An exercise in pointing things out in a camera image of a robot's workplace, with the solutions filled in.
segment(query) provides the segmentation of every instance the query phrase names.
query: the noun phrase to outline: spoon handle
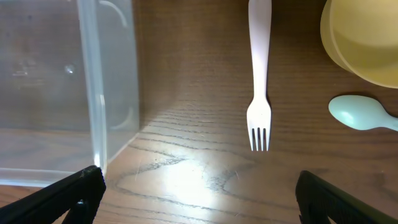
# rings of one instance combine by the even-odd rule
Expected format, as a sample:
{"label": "spoon handle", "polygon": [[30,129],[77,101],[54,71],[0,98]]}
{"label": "spoon handle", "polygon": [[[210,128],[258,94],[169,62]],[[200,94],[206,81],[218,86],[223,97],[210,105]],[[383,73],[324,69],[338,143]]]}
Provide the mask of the spoon handle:
{"label": "spoon handle", "polygon": [[385,125],[386,128],[398,131],[398,118],[391,118]]}

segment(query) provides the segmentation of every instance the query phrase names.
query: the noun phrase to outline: white fork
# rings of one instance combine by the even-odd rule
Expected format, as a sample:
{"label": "white fork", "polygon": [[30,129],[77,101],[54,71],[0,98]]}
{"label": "white fork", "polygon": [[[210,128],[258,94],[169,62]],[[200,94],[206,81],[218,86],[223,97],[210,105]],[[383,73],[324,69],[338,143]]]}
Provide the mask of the white fork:
{"label": "white fork", "polygon": [[254,97],[248,108],[248,130],[251,150],[254,142],[259,150],[264,150],[264,133],[266,149],[269,148],[271,133],[271,107],[267,101],[267,66],[269,39],[271,33],[271,0],[249,1],[249,30],[251,57],[253,62]]}

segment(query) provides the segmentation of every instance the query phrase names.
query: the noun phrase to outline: plastic spoon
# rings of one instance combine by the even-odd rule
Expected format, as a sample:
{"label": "plastic spoon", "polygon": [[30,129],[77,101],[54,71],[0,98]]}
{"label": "plastic spoon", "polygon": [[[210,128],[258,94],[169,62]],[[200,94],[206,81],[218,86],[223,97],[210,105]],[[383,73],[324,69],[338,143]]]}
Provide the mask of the plastic spoon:
{"label": "plastic spoon", "polygon": [[365,96],[338,96],[329,103],[329,111],[341,123],[357,129],[390,128],[398,131],[398,118],[385,111],[375,99]]}

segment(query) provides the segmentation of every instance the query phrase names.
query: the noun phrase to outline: transparent box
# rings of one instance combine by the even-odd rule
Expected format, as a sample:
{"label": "transparent box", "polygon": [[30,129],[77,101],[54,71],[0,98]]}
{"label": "transparent box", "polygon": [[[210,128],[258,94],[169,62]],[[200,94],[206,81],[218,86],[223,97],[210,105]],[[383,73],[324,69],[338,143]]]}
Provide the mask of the transparent box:
{"label": "transparent box", "polygon": [[0,184],[106,172],[138,94],[131,0],[0,0]]}

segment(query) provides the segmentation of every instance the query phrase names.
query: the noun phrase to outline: plastic container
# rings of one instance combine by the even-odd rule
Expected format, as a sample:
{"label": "plastic container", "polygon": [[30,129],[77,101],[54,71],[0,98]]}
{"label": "plastic container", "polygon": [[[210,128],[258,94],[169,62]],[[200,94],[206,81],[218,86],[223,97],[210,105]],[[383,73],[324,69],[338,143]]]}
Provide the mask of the plastic container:
{"label": "plastic container", "polygon": [[397,8],[391,0],[328,0],[321,18],[326,52],[347,71],[398,88]]}
{"label": "plastic container", "polygon": [[139,128],[130,0],[0,1],[0,184],[106,172]]}

